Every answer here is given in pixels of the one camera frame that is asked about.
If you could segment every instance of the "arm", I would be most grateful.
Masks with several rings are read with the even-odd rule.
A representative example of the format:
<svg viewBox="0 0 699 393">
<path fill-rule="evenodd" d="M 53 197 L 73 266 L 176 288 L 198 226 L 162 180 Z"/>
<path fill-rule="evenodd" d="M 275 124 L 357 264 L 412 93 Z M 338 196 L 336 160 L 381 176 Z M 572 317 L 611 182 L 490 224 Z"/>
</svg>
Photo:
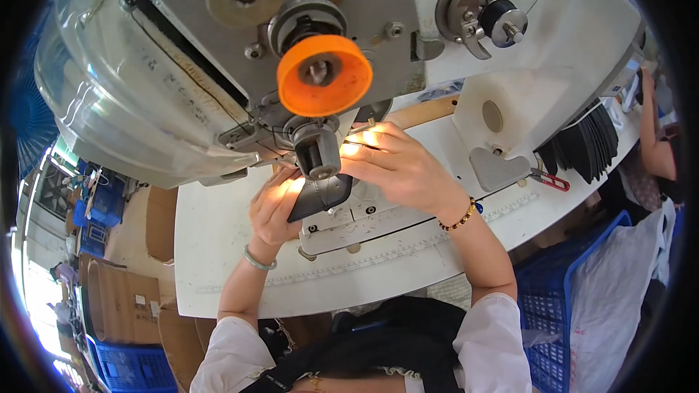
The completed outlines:
<svg viewBox="0 0 699 393">
<path fill-rule="evenodd" d="M 389 201 L 430 213 L 445 225 L 453 225 L 466 214 L 470 204 L 466 191 L 422 144 L 393 123 L 379 123 L 347 139 L 376 149 L 343 145 L 343 173 L 376 184 Z M 510 258 L 480 214 L 472 214 L 449 235 L 473 287 L 472 305 L 495 292 L 517 300 Z"/>
<path fill-rule="evenodd" d="M 248 252 L 263 265 L 271 265 L 284 242 L 301 230 L 301 222 L 287 223 L 304 180 L 298 170 L 277 171 L 250 201 L 249 218 L 254 236 Z M 216 319 L 229 316 L 247 321 L 257 330 L 257 307 L 262 297 L 267 271 L 240 259 L 221 292 Z"/>
<path fill-rule="evenodd" d="M 651 74 L 643 68 L 643 107 L 641 110 L 641 161 L 650 174 L 677 180 L 675 159 L 668 142 L 656 141 L 658 109 L 655 104 L 655 86 Z"/>
</svg>

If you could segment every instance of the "blue fan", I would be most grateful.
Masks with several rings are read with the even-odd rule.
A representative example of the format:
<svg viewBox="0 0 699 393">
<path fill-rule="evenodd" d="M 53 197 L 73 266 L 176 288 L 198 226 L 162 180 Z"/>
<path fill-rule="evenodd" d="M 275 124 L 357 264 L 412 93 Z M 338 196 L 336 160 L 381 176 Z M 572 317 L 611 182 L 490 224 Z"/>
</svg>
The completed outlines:
<svg viewBox="0 0 699 393">
<path fill-rule="evenodd" d="M 47 17 L 48 13 L 24 47 L 11 91 L 10 124 L 17 136 L 20 179 L 26 178 L 37 166 L 59 134 L 53 112 L 46 106 L 34 81 L 34 56 Z"/>
</svg>

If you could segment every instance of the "red handle scissors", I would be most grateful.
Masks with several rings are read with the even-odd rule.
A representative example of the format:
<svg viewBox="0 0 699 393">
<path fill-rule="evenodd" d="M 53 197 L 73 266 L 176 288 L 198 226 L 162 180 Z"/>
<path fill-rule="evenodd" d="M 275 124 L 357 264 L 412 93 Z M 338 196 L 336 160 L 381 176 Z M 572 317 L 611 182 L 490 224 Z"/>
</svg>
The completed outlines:
<svg viewBox="0 0 699 393">
<path fill-rule="evenodd" d="M 563 180 L 561 178 L 556 178 L 552 174 L 548 174 L 545 171 L 541 171 L 533 167 L 531 169 L 529 177 L 536 180 L 537 182 L 541 182 L 545 186 L 553 187 L 560 191 L 570 190 L 570 184 L 568 181 Z"/>
</svg>

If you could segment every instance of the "stack of black pieces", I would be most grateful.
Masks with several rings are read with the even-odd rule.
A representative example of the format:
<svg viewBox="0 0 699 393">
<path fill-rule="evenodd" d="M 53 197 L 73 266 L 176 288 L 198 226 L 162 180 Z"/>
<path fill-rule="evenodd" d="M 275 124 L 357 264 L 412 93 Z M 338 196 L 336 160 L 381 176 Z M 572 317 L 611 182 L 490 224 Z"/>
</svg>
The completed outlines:
<svg viewBox="0 0 699 393">
<path fill-rule="evenodd" d="M 612 164 L 619 146 L 619 136 L 599 99 L 580 113 L 537 152 L 546 170 L 556 175 L 557 164 L 564 170 L 575 169 L 588 184 L 599 180 Z"/>
</svg>

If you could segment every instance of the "white sleeve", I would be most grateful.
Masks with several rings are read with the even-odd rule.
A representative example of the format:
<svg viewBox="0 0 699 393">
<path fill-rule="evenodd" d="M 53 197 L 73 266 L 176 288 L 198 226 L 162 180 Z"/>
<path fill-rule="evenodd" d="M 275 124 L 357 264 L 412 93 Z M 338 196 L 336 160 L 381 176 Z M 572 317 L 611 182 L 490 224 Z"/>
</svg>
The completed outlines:
<svg viewBox="0 0 699 393">
<path fill-rule="evenodd" d="M 531 392 L 520 309 L 508 295 L 487 294 L 467 311 L 454 350 L 466 392 Z"/>
<path fill-rule="evenodd" d="M 260 372 L 274 366 L 272 355 L 255 329 L 241 318 L 226 317 L 214 328 L 189 391 L 238 393 Z"/>
</svg>

